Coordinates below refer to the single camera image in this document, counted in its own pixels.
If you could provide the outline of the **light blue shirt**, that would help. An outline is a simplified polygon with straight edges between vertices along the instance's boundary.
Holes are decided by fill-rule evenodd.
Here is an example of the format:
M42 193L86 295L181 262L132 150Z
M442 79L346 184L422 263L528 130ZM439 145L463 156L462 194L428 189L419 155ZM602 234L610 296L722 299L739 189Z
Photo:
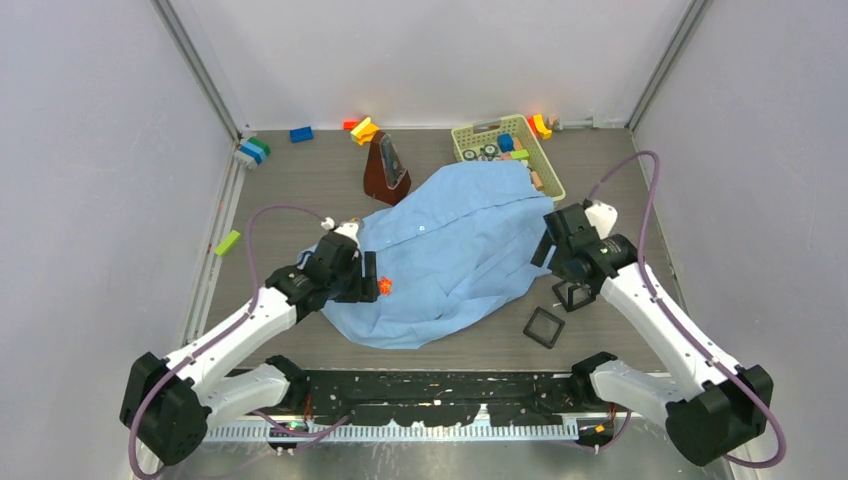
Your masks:
M517 161L442 167L363 220L360 245L375 252L388 294L332 301L322 313L348 340L380 349L417 349L463 330L546 275L531 258L553 207Z

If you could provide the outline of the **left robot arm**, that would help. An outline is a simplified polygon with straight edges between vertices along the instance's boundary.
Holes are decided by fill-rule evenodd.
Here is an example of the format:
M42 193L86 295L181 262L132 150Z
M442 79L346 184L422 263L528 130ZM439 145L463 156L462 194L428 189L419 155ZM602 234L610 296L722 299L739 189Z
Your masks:
M376 254L362 251L360 226L329 230L300 265L275 270L240 310L200 339L159 358L132 364L120 421L165 466L197 449L207 432L252 410L298 412L307 398L305 374L280 355L237 376L231 371L276 335L330 300L373 303L379 292Z

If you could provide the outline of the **orange brooch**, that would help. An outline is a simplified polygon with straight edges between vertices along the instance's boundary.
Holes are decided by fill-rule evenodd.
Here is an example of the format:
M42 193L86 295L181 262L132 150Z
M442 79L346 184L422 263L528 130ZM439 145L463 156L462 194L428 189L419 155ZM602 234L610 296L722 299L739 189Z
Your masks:
M381 296L390 295L392 292L392 281L387 277L381 277L377 281L377 286Z

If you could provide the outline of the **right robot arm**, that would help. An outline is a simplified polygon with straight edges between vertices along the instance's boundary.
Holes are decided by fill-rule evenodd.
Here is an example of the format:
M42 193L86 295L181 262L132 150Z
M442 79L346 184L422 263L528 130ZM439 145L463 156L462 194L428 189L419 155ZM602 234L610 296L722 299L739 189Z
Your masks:
M574 403L596 410L613 403L662 427L690 463L705 466L762 435L774 389L759 365L745 368L716 346L668 297L637 247L612 233L616 210L586 200L545 215L532 264L548 269L570 292L569 311L603 298L636 329L669 373L638 371L609 352L571 368Z

